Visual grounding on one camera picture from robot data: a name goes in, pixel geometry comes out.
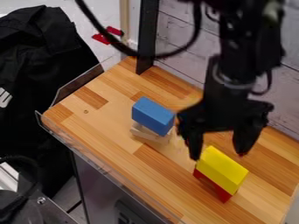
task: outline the stacked blocks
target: stacked blocks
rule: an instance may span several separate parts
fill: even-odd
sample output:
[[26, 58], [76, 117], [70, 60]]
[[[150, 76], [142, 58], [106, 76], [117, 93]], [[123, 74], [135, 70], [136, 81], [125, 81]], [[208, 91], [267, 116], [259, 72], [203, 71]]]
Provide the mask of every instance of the stacked blocks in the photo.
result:
[[247, 174], [246, 168], [209, 146], [197, 162], [193, 176], [212, 182], [220, 200], [225, 203], [238, 191]]
[[131, 128], [133, 135], [155, 142], [167, 142], [175, 115], [168, 109], [142, 97], [132, 108], [132, 118], [136, 121]]

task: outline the wooden tabletop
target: wooden tabletop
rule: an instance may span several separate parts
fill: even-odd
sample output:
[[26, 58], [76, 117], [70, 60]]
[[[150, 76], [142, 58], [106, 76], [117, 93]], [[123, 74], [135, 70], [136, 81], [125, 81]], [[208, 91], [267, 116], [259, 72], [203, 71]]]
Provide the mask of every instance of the wooden tabletop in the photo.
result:
[[135, 66], [127, 58], [87, 83], [46, 111], [44, 124], [107, 172], [114, 171], [128, 189], [165, 216], [159, 205], [184, 223], [279, 223], [299, 182], [299, 143], [266, 128], [249, 155], [240, 158], [231, 133], [206, 134], [205, 145], [217, 147], [250, 171], [237, 194], [223, 204], [211, 186], [192, 176], [195, 163], [175, 133], [170, 144], [161, 146], [129, 132], [131, 109], [140, 97], [178, 111], [197, 102], [201, 91], [155, 66], [138, 76]]

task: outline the red clip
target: red clip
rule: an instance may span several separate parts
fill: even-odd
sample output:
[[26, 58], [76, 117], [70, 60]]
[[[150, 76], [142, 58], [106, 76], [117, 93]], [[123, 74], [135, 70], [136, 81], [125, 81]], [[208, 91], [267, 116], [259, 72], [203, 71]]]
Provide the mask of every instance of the red clip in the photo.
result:
[[[117, 29], [115, 29], [112, 26], [108, 26], [106, 28], [106, 31], [110, 32], [110, 33], [112, 33], [112, 34], [114, 34], [116, 36], [120, 36], [120, 37], [122, 37], [123, 34], [124, 34], [123, 31], [117, 30]], [[100, 41], [101, 43], [103, 43], [103, 44], [105, 44], [107, 46], [110, 45], [110, 42], [102, 34], [94, 34], [93, 35], [93, 39], [98, 40], [98, 41]]]
[[120, 36], [120, 37], [123, 36], [123, 31], [117, 30], [117, 29], [115, 29], [115, 28], [112, 27], [112, 26], [108, 26], [108, 27], [106, 28], [106, 31], [108, 31], [108, 32], [110, 32], [110, 33], [112, 33], [112, 34], [114, 34], [114, 35], [116, 35], [116, 36]]
[[107, 41], [107, 39], [101, 34], [94, 34], [93, 39], [98, 40], [98, 41], [100, 41], [101, 43], [103, 43], [107, 46], [110, 45], [110, 42]]

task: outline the black cable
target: black cable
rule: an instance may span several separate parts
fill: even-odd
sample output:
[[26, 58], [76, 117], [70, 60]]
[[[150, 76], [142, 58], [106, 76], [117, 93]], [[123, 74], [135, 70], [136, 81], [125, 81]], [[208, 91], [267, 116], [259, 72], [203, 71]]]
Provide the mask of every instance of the black cable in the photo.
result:
[[205, 16], [209, 18], [211, 21], [213, 21], [214, 23], [218, 23], [219, 20], [211, 16], [209, 9], [210, 9], [209, 6], [205, 5]]
[[185, 50], [187, 50], [189, 47], [191, 47], [195, 41], [198, 39], [198, 35], [200, 34], [200, 27], [201, 27], [201, 2], [200, 1], [194, 1], [193, 3], [193, 16], [194, 16], [194, 31], [192, 34], [192, 37], [190, 41], [183, 45], [182, 47], [178, 48], [177, 50], [173, 52], [165, 52], [160, 53], [156, 55], [141, 55], [138, 51], [124, 45], [120, 40], [118, 40], [116, 37], [111, 35], [106, 31], [106, 29], [101, 25], [101, 23], [96, 19], [93, 12], [89, 10], [87, 5], [85, 4], [84, 0], [75, 0], [75, 2], [78, 4], [79, 8], [82, 10], [82, 12], [87, 16], [89, 21], [93, 24], [95, 29], [102, 34], [110, 43], [111, 45], [117, 49], [118, 51], [125, 53], [129, 56], [135, 56], [135, 57], [142, 57], [142, 58], [155, 58], [155, 59], [162, 59], [162, 58], [168, 58], [171, 56], [174, 56], [176, 54], [179, 54]]

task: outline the yellow block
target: yellow block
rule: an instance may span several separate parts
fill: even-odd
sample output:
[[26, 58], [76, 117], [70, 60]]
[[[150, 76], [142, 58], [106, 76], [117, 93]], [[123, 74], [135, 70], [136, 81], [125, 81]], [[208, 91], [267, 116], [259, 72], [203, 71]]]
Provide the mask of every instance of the yellow block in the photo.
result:
[[247, 169], [213, 146], [204, 150], [196, 169], [232, 195], [237, 192], [248, 174]]

